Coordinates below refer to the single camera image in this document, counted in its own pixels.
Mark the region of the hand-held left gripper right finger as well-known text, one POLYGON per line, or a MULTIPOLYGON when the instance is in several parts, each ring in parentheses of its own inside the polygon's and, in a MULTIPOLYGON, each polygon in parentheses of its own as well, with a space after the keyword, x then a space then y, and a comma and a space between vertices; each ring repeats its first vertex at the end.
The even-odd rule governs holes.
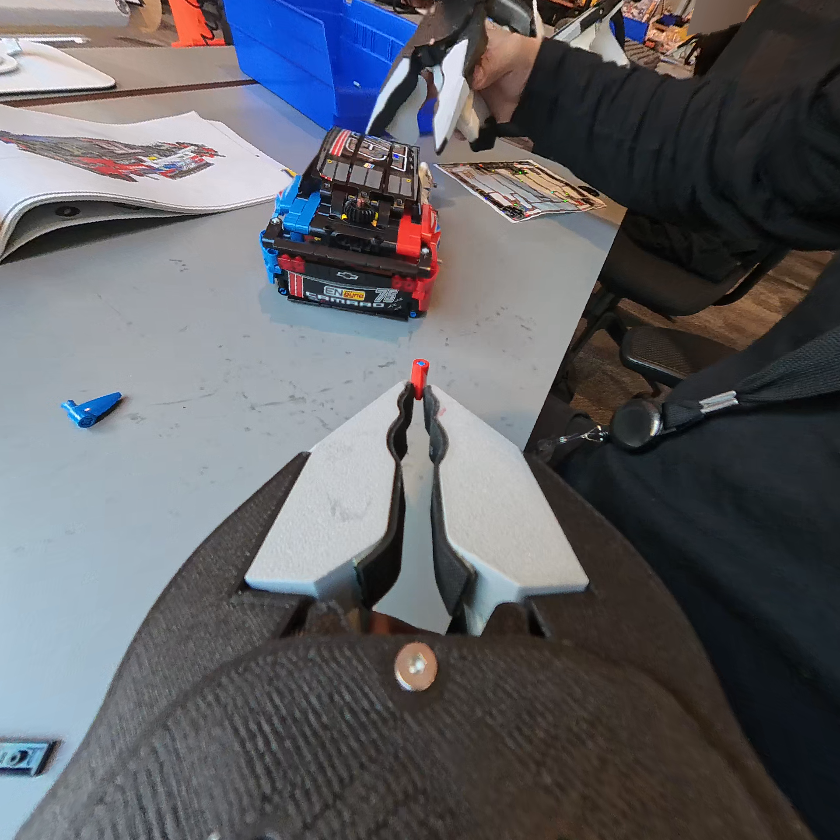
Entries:
POLYGON ((590 580, 521 450, 435 385, 423 408, 449 630, 479 636, 501 604, 584 592, 590 580))

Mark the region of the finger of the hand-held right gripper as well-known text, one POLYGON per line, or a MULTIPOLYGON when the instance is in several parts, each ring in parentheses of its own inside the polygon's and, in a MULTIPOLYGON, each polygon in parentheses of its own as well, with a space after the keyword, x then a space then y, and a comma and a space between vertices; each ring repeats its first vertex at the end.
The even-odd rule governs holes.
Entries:
POLYGON ((465 78, 468 57, 469 41, 462 38, 447 47, 444 57, 433 68, 434 86, 437 91, 433 136, 437 155, 441 155, 445 150, 469 98, 469 84, 465 78))
POLYGON ((400 58, 375 101, 365 133, 372 136, 419 136, 419 113, 437 91, 437 48, 417 46, 400 58))

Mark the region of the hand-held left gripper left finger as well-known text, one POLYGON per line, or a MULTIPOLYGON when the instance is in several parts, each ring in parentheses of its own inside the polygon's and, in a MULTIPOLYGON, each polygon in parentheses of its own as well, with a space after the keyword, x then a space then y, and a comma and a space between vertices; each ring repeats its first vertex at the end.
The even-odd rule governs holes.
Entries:
POLYGON ((253 589, 374 606, 402 567, 402 461, 414 389, 398 382, 304 453, 245 575, 253 589))

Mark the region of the holographic sticker sheet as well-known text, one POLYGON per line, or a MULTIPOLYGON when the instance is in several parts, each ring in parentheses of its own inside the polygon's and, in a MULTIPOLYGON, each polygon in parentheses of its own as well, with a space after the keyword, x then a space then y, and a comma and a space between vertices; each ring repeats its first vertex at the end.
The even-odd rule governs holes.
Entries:
POLYGON ((606 206, 597 191, 574 185, 536 161, 436 164, 436 168, 514 224, 606 206))

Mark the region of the red white blue toy car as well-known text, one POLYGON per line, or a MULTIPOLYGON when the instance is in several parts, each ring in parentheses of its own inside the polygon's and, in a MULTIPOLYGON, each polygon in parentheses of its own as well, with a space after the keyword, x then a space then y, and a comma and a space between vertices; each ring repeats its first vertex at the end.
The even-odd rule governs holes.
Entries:
POLYGON ((260 233, 270 285, 311 306, 424 318, 439 270, 433 187, 416 146, 332 128, 260 233))

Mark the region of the blue curved toy brick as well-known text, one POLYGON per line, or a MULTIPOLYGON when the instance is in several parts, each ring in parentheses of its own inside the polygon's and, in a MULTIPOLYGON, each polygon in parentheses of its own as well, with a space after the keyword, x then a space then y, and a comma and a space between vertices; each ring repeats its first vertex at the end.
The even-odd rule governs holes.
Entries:
POLYGON ((81 404, 67 400, 60 407, 77 427, 90 428, 112 413, 122 400, 122 393, 112 392, 81 404))

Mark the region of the instruction booklet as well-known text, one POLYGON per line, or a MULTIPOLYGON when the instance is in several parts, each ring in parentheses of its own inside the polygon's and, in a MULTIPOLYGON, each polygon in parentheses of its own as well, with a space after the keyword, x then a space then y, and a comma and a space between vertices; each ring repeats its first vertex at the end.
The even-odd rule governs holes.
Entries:
POLYGON ((290 169, 187 112, 102 123, 1 107, 1 256, 84 224, 218 214, 273 201, 290 169))

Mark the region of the person's right forearm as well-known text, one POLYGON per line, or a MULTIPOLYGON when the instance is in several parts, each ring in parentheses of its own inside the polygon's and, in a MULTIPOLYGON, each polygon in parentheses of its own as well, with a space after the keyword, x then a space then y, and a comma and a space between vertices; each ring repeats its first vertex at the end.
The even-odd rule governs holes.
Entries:
POLYGON ((512 122, 628 210, 838 249, 838 2, 761 2, 701 78, 544 42, 512 122))

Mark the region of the person's right hand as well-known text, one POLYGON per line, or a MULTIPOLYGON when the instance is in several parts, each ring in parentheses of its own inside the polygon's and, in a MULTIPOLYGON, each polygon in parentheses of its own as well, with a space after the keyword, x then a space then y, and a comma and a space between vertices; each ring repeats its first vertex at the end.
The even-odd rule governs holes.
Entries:
POLYGON ((542 40, 486 21, 486 48, 472 74, 472 89, 497 123, 509 123, 527 85, 542 40))

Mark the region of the blue plastic bin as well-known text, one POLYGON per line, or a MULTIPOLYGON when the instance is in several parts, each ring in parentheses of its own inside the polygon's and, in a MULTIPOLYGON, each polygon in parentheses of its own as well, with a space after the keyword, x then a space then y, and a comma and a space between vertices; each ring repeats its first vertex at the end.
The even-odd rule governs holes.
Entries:
POLYGON ((428 18, 370 2, 225 1, 240 69, 323 129, 362 132, 428 18))

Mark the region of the black badge reel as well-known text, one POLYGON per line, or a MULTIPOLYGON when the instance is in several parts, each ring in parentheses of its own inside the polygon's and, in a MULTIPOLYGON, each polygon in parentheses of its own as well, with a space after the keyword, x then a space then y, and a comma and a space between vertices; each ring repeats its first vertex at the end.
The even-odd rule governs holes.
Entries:
POLYGON ((609 442, 628 452, 641 452, 665 431, 662 406, 647 398, 634 398, 619 406, 608 428, 609 442))

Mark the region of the orange plastic object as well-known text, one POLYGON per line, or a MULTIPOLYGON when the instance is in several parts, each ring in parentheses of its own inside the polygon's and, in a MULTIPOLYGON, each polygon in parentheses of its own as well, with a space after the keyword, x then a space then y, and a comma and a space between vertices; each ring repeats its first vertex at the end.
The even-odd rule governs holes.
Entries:
POLYGON ((226 46, 227 23, 220 1, 167 1, 175 25, 173 48, 226 46))

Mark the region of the black office chair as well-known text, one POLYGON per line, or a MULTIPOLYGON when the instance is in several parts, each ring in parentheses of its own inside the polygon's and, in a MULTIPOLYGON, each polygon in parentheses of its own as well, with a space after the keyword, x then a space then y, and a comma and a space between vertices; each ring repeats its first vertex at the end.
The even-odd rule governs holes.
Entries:
POLYGON ((574 360, 599 331, 615 343, 627 332, 618 305, 634 302, 661 317, 687 317, 740 300, 790 253, 754 238, 730 239, 627 212, 584 307, 584 329, 567 350, 552 392, 571 399, 574 360))
POLYGON ((654 394, 735 353, 714 339, 650 325, 628 330, 619 346, 622 365, 640 375, 654 394))

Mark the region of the small dark framed label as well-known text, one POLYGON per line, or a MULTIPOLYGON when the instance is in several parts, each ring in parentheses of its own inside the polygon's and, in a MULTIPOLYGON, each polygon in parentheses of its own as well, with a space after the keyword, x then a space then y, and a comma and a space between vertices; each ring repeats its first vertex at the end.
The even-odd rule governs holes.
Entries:
POLYGON ((1 775, 35 778, 46 771, 60 740, 1 739, 1 775))

